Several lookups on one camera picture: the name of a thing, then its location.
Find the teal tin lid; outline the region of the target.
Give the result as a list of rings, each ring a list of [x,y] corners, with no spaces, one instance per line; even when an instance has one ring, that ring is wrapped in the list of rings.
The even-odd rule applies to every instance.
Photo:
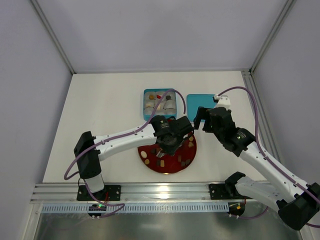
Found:
[[[186,97],[186,111],[188,119],[193,122],[199,107],[213,109],[216,106],[213,94],[188,94]]]

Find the teal square tin box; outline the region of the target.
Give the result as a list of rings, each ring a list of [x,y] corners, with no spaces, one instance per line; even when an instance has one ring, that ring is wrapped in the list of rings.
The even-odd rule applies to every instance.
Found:
[[[154,116],[165,116],[166,118],[176,118],[177,117],[177,97],[176,97],[176,93],[174,91],[170,91],[168,92],[164,97],[164,93],[167,91],[168,89],[165,88],[154,88],[154,89],[145,89],[143,92],[143,119],[145,121],[147,121],[150,117],[151,114],[153,113],[153,111],[155,110]],[[149,95],[154,95],[154,99],[149,99]],[[159,100],[161,98],[157,98],[157,95],[161,95],[161,98],[163,97],[163,99],[159,102]],[[148,102],[153,102],[154,106],[153,107],[148,107]],[[157,107],[161,105],[162,109],[161,110],[157,110]]]

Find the silver metal tongs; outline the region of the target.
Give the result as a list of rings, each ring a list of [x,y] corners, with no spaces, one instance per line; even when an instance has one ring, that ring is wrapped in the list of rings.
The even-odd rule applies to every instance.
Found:
[[[159,151],[159,152],[156,154],[156,157],[157,157],[158,159],[161,159],[164,155],[165,155],[164,152]]]

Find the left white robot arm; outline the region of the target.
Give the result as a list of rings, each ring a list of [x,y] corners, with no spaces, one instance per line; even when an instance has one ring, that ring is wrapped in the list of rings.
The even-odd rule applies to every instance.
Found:
[[[152,145],[157,145],[157,158],[174,156],[193,131],[186,116],[167,119],[163,115],[156,115],[145,124],[119,135],[93,136],[87,131],[74,148],[80,178],[91,193],[100,192],[105,188],[101,161],[130,149]]]

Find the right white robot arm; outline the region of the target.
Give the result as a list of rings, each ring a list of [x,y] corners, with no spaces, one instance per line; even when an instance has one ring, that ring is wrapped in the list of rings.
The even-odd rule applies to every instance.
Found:
[[[264,187],[236,172],[225,181],[234,192],[273,209],[293,230],[299,231],[309,224],[320,210],[318,183],[309,184],[285,168],[260,145],[255,135],[235,125],[231,110],[199,107],[193,121],[195,129],[201,121],[204,132],[214,134],[227,151],[250,164],[271,184]]]

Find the white oval swirl chocolate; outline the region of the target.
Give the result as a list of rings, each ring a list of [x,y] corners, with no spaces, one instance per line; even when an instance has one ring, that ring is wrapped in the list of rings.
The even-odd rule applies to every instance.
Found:
[[[146,159],[147,156],[148,156],[145,151],[141,151],[141,152],[140,152],[140,155],[141,155],[144,159]]]

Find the red round lacquer plate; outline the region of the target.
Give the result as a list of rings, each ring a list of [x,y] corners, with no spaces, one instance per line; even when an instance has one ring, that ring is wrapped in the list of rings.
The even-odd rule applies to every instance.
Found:
[[[189,142],[192,142],[194,146],[189,147]],[[164,155],[162,158],[157,158],[157,153],[151,153],[151,149],[157,148],[160,148],[158,144],[140,146],[137,148],[138,155],[144,165],[150,170],[160,174],[169,175],[186,169],[193,162],[197,153],[197,142],[194,134],[190,133],[185,142],[173,156]],[[147,158],[143,158],[141,156],[141,151],[145,151],[147,153]],[[149,164],[145,164],[146,159],[149,159]],[[164,167],[160,166],[161,160],[164,161]]]

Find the aluminium front rail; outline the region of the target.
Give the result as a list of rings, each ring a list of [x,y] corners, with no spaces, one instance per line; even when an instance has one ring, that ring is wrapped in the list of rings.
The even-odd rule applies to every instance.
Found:
[[[119,203],[133,202],[209,202],[211,201],[210,182],[152,182],[119,183]],[[30,202],[35,203],[74,203],[77,200],[77,183],[36,184]]]

